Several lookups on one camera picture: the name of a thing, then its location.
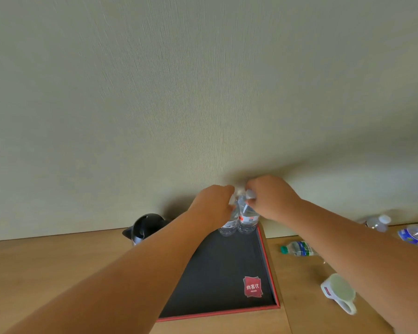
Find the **blue-label plastic water bottle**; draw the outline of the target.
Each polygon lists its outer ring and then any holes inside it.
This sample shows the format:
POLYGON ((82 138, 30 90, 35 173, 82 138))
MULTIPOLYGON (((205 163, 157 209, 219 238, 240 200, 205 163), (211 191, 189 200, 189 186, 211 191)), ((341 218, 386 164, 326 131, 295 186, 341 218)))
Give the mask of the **blue-label plastic water bottle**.
POLYGON ((412 224, 399 230, 397 237, 404 242, 418 245, 418 224, 412 224))

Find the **clear white-cap plastic bottle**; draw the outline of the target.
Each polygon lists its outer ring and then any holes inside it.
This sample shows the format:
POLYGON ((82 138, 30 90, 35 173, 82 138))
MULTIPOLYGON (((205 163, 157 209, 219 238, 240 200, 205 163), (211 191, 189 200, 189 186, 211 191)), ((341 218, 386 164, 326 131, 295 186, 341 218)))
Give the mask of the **clear white-cap plastic bottle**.
POLYGON ((365 219, 363 225, 379 232, 387 232, 391 218, 388 215, 373 215, 365 219))

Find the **person's left forearm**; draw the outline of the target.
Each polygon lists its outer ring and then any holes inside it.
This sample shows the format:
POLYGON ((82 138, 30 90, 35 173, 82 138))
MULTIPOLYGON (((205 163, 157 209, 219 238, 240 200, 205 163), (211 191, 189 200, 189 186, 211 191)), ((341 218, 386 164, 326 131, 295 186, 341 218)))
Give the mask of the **person's left forearm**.
POLYGON ((5 334, 149 334, 192 255, 223 222, 189 209, 5 334))

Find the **white ceramic mug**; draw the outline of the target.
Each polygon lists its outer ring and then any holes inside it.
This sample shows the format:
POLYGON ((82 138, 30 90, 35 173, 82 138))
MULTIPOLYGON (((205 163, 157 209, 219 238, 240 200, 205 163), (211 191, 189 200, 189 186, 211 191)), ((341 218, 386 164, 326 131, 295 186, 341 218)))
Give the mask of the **white ceramic mug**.
POLYGON ((356 291, 342 276, 333 273, 320 286, 325 297, 334 300, 347 314, 357 314, 356 291))

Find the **green-cap plastic water bottle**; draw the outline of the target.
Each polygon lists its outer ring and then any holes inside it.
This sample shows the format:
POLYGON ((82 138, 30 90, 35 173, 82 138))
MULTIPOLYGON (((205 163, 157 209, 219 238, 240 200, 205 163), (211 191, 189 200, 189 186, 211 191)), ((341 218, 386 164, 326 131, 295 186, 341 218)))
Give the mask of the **green-cap plastic water bottle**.
POLYGON ((296 257, 316 257, 319 254, 305 241, 292 241, 280 247, 280 252, 296 257))

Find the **person's right hand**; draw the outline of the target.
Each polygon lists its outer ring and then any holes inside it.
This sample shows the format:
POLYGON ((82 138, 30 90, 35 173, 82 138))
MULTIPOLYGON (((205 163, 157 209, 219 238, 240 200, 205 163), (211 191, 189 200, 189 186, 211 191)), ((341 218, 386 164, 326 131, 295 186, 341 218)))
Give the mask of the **person's right hand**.
POLYGON ((262 209, 254 209, 259 215, 288 227, 294 223, 304 200, 284 179, 266 174, 247 184, 262 185, 262 209))

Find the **clear red-label water bottle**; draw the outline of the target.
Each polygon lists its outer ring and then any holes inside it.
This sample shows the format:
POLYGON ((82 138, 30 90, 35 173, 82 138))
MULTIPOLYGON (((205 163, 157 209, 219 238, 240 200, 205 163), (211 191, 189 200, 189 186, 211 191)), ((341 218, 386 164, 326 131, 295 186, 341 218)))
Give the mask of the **clear red-label water bottle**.
POLYGON ((241 234, 251 234, 257 228, 260 215, 247 202, 255 198, 255 193, 250 189, 246 190, 243 194, 239 194, 237 198, 239 208, 238 232, 241 234))
POLYGON ((239 206, 237 196, 233 194, 229 200, 229 205, 233 206, 230 218, 226 224, 218 229, 219 233, 222 236, 228 237, 232 236, 238 229, 238 220, 239 220, 239 206))

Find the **person's right forearm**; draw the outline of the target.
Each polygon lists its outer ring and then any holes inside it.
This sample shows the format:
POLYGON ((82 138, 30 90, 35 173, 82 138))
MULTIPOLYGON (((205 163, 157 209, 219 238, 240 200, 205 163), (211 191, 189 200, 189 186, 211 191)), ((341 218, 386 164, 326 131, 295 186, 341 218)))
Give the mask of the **person's right forearm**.
POLYGON ((302 199, 276 218, 295 231, 391 326, 418 334, 418 247, 302 199))

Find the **black electric kettle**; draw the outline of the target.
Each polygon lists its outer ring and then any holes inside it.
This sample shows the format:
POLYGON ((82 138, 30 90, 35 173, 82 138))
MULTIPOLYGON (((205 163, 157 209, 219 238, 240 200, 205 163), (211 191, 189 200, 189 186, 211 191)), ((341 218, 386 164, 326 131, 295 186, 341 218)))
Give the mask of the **black electric kettle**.
POLYGON ((123 230, 122 235, 128 238, 135 246, 153 235, 170 223, 159 214, 149 213, 141 216, 134 224, 123 230))

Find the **person's left hand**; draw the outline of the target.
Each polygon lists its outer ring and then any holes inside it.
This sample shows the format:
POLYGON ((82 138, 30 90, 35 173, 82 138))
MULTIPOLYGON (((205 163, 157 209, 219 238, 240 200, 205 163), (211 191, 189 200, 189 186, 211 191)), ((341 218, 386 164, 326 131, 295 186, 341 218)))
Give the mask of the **person's left hand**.
POLYGON ((225 199, 224 186, 211 185, 196 195, 188 209, 189 215, 197 219, 201 229, 211 233, 230 218, 233 209, 224 208, 225 199))

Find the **black tray with red rim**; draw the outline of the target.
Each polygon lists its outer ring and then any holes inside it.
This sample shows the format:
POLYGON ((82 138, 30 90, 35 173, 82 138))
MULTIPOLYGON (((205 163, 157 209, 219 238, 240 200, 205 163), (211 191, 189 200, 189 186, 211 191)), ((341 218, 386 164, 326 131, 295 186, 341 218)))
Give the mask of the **black tray with red rim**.
POLYGON ((193 254, 157 322, 279 309, 264 236, 210 233, 193 254))

